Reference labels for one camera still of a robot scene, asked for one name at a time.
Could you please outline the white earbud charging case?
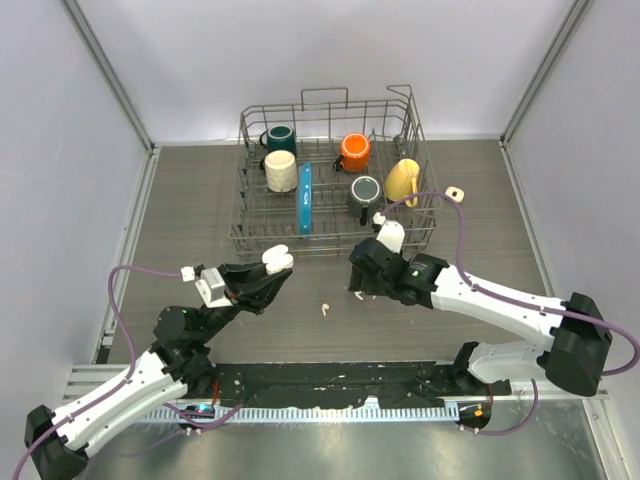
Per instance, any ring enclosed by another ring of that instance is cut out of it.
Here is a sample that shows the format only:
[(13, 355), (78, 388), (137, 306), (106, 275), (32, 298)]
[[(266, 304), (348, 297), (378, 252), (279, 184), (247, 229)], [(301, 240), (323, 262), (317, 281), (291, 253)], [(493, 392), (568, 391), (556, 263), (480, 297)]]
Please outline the white earbud charging case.
[(266, 250), (261, 256), (261, 261), (268, 275), (291, 269), (294, 265), (294, 257), (284, 244), (278, 244)]

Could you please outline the beige earbud case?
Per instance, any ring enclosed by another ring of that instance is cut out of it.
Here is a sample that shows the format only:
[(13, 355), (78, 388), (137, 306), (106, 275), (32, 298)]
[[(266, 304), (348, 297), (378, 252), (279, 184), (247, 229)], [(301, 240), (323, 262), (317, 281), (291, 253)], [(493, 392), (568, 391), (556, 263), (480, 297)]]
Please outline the beige earbud case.
[(445, 195), (458, 204), (462, 203), (465, 198), (465, 192), (461, 188), (455, 186), (447, 187), (445, 189)]

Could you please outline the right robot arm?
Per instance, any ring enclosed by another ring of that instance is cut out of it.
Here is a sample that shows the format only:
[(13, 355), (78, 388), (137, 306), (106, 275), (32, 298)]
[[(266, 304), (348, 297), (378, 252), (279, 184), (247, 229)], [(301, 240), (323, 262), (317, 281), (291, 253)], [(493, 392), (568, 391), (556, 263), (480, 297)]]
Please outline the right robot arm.
[(460, 393), (472, 395), (503, 380), (541, 378), (571, 394), (597, 392), (612, 334), (602, 326), (592, 298), (573, 293), (562, 300), (491, 282), (480, 285), (444, 259), (418, 254), (406, 260), (374, 238), (358, 244), (349, 260), (352, 291), (462, 314), (518, 336), (508, 344), (464, 344), (451, 371)]

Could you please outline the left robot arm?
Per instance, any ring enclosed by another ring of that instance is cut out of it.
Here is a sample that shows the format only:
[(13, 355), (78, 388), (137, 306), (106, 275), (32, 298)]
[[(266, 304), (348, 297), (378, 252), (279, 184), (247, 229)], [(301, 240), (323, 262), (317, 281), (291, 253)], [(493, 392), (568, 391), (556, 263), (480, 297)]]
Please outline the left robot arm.
[(239, 313), (262, 314), (293, 265), (292, 255), (270, 250), (255, 263), (186, 266), (175, 272), (195, 284), (202, 306), (164, 308), (155, 342), (143, 354), (132, 355), (127, 369), (67, 405), (32, 410), (19, 462), (33, 462), (42, 479), (72, 479), (106, 443), (149, 411), (174, 399), (205, 397), (216, 379), (208, 342)]

